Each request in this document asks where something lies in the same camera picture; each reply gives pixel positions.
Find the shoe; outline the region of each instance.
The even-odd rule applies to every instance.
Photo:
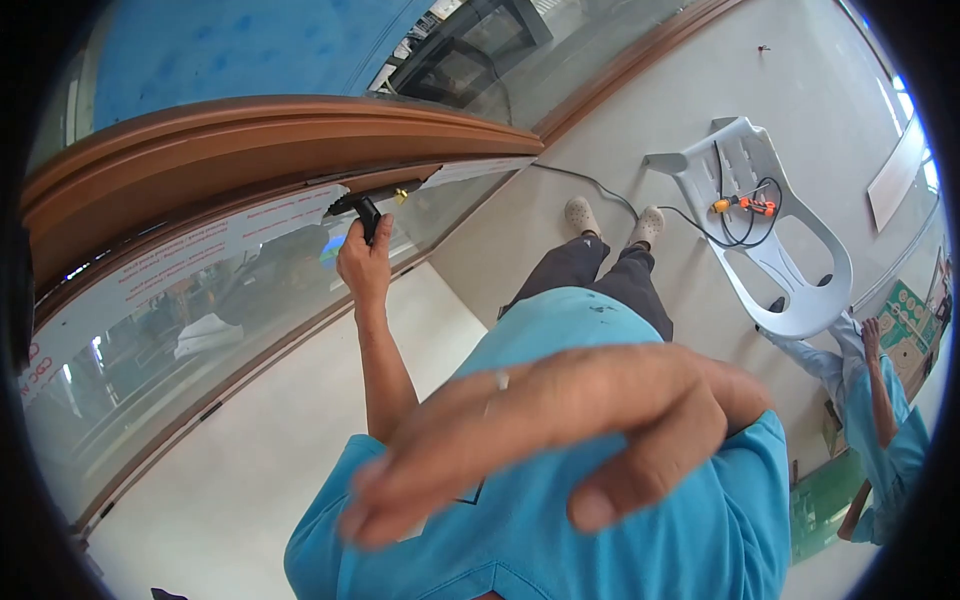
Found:
[[[583,235],[584,231],[592,231],[596,233],[597,237],[601,240],[603,239],[603,234],[600,233],[600,226],[597,225],[597,220],[593,217],[593,209],[590,208],[587,199],[583,196],[571,198],[570,201],[566,203],[564,217],[573,230],[577,232],[577,235]]]
[[[627,240],[627,246],[633,246],[639,242],[646,242],[652,250],[657,236],[663,233],[663,212],[656,206],[647,206],[640,213],[640,219],[636,222],[634,232],[630,234]]]
[[[786,305],[786,298],[783,297],[783,296],[780,296],[779,298],[777,298],[776,300],[774,300],[774,303],[771,304],[771,305],[770,305],[770,308],[768,308],[767,310],[769,310],[769,311],[772,312],[772,313],[781,313],[781,312],[783,312],[783,307],[784,307],[785,305]],[[756,329],[756,331],[759,332],[759,331],[760,331],[760,325],[755,324],[755,325],[754,325],[754,329]]]

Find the turquoise t-shirt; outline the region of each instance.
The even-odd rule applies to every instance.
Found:
[[[920,411],[910,410],[900,378],[886,355],[880,356],[880,372],[899,427],[885,450],[876,436],[870,372],[866,366],[854,376],[844,405],[844,437],[860,455],[863,470],[874,489],[874,504],[860,515],[851,541],[869,541],[876,545],[889,541],[896,531],[930,446]]]
[[[566,348],[661,342],[617,300],[560,288],[518,302],[454,376]],[[778,598],[790,560],[783,428],[773,411],[727,440],[662,502],[598,534],[566,518],[574,486],[625,446],[610,435],[492,474],[432,515],[422,534],[374,552],[344,545],[349,479],[384,451],[350,438],[287,544],[300,600]]]

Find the sleeve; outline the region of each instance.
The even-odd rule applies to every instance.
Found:
[[[924,456],[928,448],[930,437],[926,433],[920,410],[914,408],[887,445],[887,457],[908,491],[924,468]]]
[[[876,544],[876,535],[874,530],[875,520],[876,512],[874,511],[874,507],[868,507],[867,510],[860,514],[860,520],[856,522],[856,527],[853,528],[853,533],[850,535],[850,541],[854,543],[869,542]]]
[[[764,412],[726,440],[711,461],[743,536],[744,597],[777,597],[790,564],[786,435],[777,414]]]
[[[283,570],[298,598],[332,598],[337,586],[343,545],[337,517],[347,505],[350,478],[386,447],[368,435],[351,436],[283,554]]]

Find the ring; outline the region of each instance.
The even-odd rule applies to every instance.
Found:
[[[510,385],[510,376],[507,372],[502,369],[497,369],[493,376],[496,377],[496,389],[501,392],[506,392],[507,386]]]

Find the chair leg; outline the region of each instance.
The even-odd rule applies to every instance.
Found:
[[[673,152],[665,155],[644,156],[643,162],[640,163],[640,168],[653,169],[654,171],[673,175],[685,171],[686,165],[686,156],[679,152]]]

